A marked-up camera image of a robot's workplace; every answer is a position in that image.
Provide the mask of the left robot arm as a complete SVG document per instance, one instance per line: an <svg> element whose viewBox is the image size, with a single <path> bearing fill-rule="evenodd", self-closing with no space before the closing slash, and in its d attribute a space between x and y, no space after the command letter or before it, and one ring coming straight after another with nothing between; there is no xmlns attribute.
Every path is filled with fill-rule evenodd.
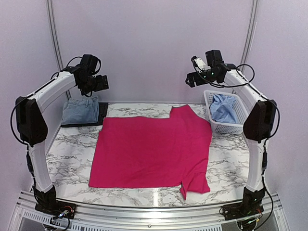
<svg viewBox="0 0 308 231"><path fill-rule="evenodd" d="M11 116L16 117L19 132L15 138L27 149L27 166L34 182L37 207L50 214L57 214L62 205L56 199L55 186L47 168L45 140L48 127L42 114L52 102L74 87L85 96L108 89L107 77L98 74L101 65L96 56L84 54L76 66L67 66L39 89L25 97L18 97L11 112Z"/></svg>

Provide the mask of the magenta t-shirt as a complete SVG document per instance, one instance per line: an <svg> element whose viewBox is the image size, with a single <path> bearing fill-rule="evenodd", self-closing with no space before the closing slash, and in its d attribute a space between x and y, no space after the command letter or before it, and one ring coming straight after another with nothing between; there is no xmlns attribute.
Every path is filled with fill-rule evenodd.
<svg viewBox="0 0 308 231"><path fill-rule="evenodd" d="M89 186L180 187L208 193L212 129L190 106L173 107L168 118L108 117L99 133Z"/></svg>

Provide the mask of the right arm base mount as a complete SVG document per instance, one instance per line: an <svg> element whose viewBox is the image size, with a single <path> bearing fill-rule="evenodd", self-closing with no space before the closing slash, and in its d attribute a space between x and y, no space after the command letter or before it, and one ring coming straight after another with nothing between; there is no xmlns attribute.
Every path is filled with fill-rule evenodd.
<svg viewBox="0 0 308 231"><path fill-rule="evenodd" d="M244 208L242 202L223 205L219 210L219 213L225 218L225 220L240 219L252 215L260 215L263 212L264 208L262 204L257 204L256 206L250 208Z"/></svg>

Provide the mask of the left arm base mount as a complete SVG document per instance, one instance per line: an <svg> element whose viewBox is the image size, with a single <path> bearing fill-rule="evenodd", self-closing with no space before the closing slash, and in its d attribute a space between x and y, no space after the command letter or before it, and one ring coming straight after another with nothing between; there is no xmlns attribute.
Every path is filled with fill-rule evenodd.
<svg viewBox="0 0 308 231"><path fill-rule="evenodd" d="M68 203L63 201L58 201L56 208L44 208L43 206L36 204L35 210L46 213L49 215L53 215L56 218L68 218L73 219L75 216L77 205L74 203Z"/></svg>

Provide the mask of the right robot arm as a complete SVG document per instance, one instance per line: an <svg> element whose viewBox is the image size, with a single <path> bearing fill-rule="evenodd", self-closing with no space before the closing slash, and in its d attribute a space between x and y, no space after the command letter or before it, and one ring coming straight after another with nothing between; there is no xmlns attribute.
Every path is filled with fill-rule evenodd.
<svg viewBox="0 0 308 231"><path fill-rule="evenodd" d="M185 83L194 88L209 84L218 89L230 88L249 109L243 123L244 138L249 148L249 173L244 187L243 200L239 205L231 205L242 215L248 216L258 209L268 190L264 175L268 163L268 140L276 133L280 123L280 111L274 100L268 99L247 79L240 70L241 65L227 64L219 50L205 53L206 61L193 56L194 72L189 73Z"/></svg>

